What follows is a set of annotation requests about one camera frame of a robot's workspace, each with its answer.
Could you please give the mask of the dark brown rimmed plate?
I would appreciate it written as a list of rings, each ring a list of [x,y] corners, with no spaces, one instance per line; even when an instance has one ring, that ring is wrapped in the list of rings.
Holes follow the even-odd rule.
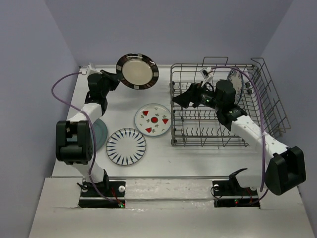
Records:
[[[121,82],[135,90],[146,90],[153,87],[159,79],[157,64],[141,53],[129,53],[116,63],[116,73],[122,74]]]

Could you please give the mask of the watermelon pattern plate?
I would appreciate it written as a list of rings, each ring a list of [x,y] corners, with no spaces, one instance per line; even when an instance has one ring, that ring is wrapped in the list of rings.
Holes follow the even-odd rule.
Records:
[[[145,136],[161,136],[171,128],[171,113],[161,104],[147,104],[136,112],[134,124]]]

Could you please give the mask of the blue floral plate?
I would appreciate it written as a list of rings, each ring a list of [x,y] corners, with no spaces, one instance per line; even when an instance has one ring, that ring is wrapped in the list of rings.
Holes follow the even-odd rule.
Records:
[[[236,91],[235,94],[235,104],[239,104],[243,94],[243,86],[244,86],[244,79],[241,72],[231,69],[228,73],[227,79],[229,82],[233,84],[233,87]]]

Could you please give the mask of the plain teal plate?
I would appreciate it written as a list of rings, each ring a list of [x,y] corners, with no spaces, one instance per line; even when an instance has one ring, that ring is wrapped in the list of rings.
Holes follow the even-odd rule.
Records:
[[[93,129],[96,136],[96,151],[98,151],[107,141],[108,129],[106,124],[101,119],[97,119],[93,123]]]

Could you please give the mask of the blue striped white plate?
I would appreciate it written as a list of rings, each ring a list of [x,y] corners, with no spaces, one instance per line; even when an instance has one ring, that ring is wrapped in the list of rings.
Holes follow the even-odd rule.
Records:
[[[139,162],[147,148],[143,134],[132,128],[114,132],[106,143],[108,158],[119,166],[130,166]]]

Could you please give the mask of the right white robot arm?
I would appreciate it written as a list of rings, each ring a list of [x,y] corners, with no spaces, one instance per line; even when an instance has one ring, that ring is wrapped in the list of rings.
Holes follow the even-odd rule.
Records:
[[[231,179],[228,182],[229,191],[240,194],[246,187],[260,190],[267,188],[275,195],[282,195],[305,182],[307,175],[303,151],[297,146],[289,147],[266,133],[262,125],[258,126],[235,103],[235,94],[236,90],[230,81],[220,80],[212,90],[203,82],[192,83],[187,91],[172,98],[174,103],[183,108],[204,105],[216,110],[221,125],[261,154],[260,176]]]

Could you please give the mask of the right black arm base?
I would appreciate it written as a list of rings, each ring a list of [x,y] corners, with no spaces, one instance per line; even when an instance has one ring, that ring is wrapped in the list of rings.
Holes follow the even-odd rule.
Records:
[[[214,198],[213,204],[215,208],[260,208],[259,196],[256,190],[240,187],[232,188],[228,180],[213,181],[211,195]]]

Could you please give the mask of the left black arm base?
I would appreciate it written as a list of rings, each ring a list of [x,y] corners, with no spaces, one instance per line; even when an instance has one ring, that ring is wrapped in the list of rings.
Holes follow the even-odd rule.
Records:
[[[77,185],[80,187],[80,197],[78,201],[80,208],[125,208],[126,182],[123,180],[110,180],[108,188],[106,188],[102,182],[97,183],[97,190],[91,183],[86,181],[77,183]]]

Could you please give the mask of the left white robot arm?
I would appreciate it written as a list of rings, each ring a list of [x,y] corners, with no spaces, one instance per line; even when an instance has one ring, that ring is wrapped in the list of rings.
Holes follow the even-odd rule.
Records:
[[[92,186],[93,191],[104,196],[109,192],[109,178],[105,169],[96,162],[97,140],[93,123],[107,109],[107,95],[123,80],[121,73],[104,70],[87,70],[88,92],[82,108],[69,106],[77,114],[56,124],[55,154],[58,161],[74,167]]]

